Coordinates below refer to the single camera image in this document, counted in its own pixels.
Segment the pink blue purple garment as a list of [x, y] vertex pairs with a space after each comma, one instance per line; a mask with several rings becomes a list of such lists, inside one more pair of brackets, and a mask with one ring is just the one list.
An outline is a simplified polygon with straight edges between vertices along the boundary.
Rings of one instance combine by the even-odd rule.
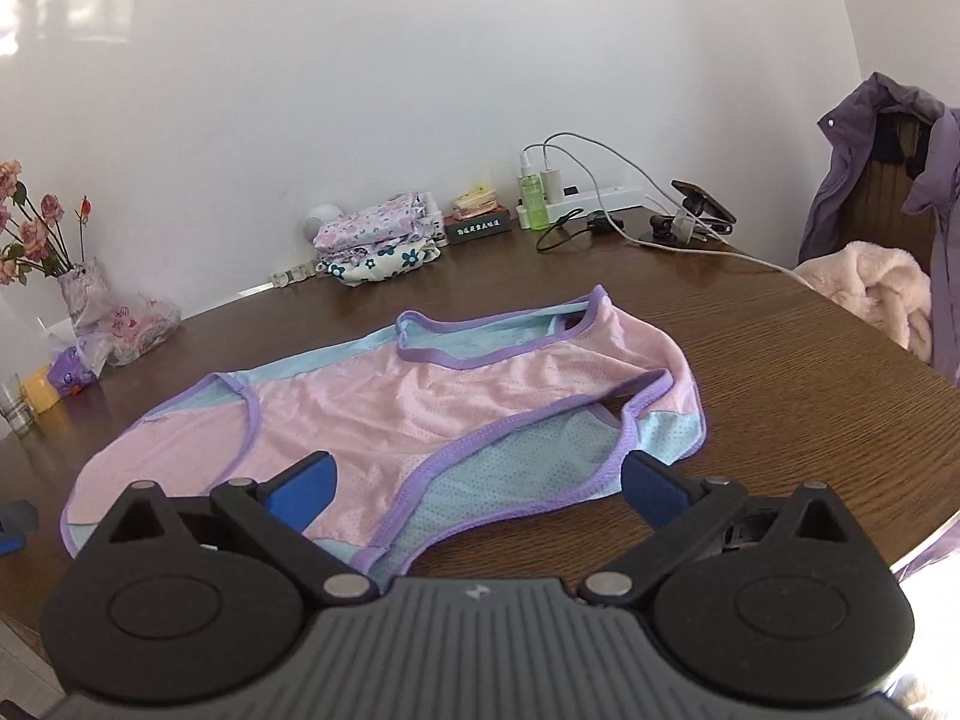
[[335, 494], [302, 509], [299, 531], [382, 583], [443, 539], [618, 493], [635, 450], [674, 463], [705, 437], [680, 346], [605, 289], [460, 322], [407, 310], [148, 411], [83, 466], [60, 533], [78, 553], [139, 479], [200, 496], [324, 450]]

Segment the clear glass cup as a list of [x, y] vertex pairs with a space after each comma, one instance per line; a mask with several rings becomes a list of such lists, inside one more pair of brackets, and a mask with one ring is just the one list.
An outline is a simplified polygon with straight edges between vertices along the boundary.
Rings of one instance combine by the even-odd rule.
[[36, 424], [36, 415], [18, 374], [7, 377], [0, 385], [0, 413], [17, 436], [31, 433]]

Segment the yellow cup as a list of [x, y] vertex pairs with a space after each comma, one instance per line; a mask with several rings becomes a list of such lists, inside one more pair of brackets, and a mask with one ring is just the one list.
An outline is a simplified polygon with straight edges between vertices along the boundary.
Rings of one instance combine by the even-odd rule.
[[62, 399], [59, 390], [53, 387], [49, 380], [50, 366], [41, 367], [37, 371], [29, 374], [21, 382], [21, 392], [23, 397], [31, 406], [31, 410], [40, 415], [44, 411], [49, 411], [52, 406], [57, 405]]

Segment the purple packet in plastic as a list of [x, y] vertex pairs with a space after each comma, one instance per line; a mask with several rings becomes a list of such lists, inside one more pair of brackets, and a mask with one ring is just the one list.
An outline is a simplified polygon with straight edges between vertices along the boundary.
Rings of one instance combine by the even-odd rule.
[[86, 366], [76, 346], [69, 346], [55, 356], [47, 371], [47, 382], [60, 397], [70, 397], [98, 382], [98, 374]]

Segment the crinkled pink vase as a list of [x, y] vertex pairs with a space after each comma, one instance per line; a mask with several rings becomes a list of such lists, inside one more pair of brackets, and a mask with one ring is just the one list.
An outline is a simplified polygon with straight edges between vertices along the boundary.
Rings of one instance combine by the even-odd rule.
[[96, 259], [88, 260], [57, 278], [71, 328], [78, 338], [86, 337], [107, 322], [116, 310], [116, 300]]

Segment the white teal flower folded cloth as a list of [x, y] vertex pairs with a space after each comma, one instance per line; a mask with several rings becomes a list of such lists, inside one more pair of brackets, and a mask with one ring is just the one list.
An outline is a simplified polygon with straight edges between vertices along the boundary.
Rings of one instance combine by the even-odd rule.
[[397, 238], [320, 255], [317, 273], [356, 288], [418, 270], [441, 257], [433, 239]]

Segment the dried pink rose bouquet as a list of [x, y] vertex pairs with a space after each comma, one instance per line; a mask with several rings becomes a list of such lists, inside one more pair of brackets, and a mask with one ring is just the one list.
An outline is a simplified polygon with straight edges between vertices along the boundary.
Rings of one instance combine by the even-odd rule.
[[26, 284], [32, 273], [60, 278], [86, 265], [85, 232], [93, 205], [83, 197], [73, 211], [78, 254], [68, 249], [64, 226], [67, 212], [57, 195], [35, 202], [21, 181], [18, 161], [2, 163], [2, 284]]

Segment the pink fluffy garment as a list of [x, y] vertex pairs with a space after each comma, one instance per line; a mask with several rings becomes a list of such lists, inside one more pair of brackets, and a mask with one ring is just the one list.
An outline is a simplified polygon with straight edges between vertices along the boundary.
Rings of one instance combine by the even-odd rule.
[[794, 273], [924, 364], [931, 362], [931, 280], [910, 252], [854, 241], [806, 260]]

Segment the white power strip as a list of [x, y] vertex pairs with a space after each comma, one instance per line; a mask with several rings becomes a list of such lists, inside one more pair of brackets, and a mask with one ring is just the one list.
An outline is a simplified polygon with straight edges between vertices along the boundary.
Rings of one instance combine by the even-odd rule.
[[601, 193], [596, 193], [594, 190], [574, 193], [565, 197], [562, 203], [547, 205], [551, 221], [558, 220], [576, 208], [585, 215], [589, 215], [594, 211], [602, 210], [615, 213], [615, 211], [633, 210], [633, 208], [649, 208], [649, 203], [647, 203], [646, 193], [638, 187], [609, 187], [602, 188]]

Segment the dark green box white text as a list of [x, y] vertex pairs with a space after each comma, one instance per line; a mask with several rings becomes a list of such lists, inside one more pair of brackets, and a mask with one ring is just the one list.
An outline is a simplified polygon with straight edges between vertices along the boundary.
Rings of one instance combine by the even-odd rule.
[[511, 215], [508, 210], [489, 211], [483, 215], [470, 216], [465, 220], [448, 216], [444, 220], [444, 236], [449, 245], [462, 245], [467, 242], [498, 236], [511, 231]]

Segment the green spray bottle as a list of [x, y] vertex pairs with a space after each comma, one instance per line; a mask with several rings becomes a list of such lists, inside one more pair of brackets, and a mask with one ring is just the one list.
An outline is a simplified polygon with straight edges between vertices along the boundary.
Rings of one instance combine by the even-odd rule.
[[550, 216], [548, 216], [545, 189], [539, 171], [535, 169], [527, 151], [521, 153], [519, 161], [521, 161], [519, 188], [521, 189], [521, 197], [523, 197], [527, 226], [532, 231], [547, 231], [550, 227]]

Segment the white charger plug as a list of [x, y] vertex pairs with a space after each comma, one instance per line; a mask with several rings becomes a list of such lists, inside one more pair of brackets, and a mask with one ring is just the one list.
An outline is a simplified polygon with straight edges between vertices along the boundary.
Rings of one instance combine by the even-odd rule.
[[549, 205], [562, 203], [565, 199], [562, 173], [558, 169], [544, 169], [540, 172], [540, 182], [544, 188], [545, 202]]

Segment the yellow snack pack stack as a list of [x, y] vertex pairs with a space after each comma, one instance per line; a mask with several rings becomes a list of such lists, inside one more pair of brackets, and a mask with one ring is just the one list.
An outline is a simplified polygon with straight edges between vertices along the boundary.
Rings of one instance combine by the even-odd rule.
[[496, 188], [490, 184], [478, 184], [469, 192], [462, 193], [452, 202], [452, 214], [459, 220], [486, 215], [498, 208]]

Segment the purple puffer jacket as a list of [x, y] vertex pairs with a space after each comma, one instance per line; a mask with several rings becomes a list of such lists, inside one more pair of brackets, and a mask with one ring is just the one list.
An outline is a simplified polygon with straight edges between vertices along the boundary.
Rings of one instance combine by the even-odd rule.
[[797, 273], [957, 383], [958, 110], [874, 73], [818, 126]]

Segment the wooden chair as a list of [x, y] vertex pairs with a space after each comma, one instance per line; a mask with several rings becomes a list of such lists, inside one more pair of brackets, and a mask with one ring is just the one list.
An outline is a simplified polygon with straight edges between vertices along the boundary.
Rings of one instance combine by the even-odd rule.
[[907, 213], [905, 203], [926, 167], [931, 130], [914, 115], [878, 117], [869, 159], [839, 213], [839, 245], [862, 241], [903, 249], [928, 273], [934, 215]]

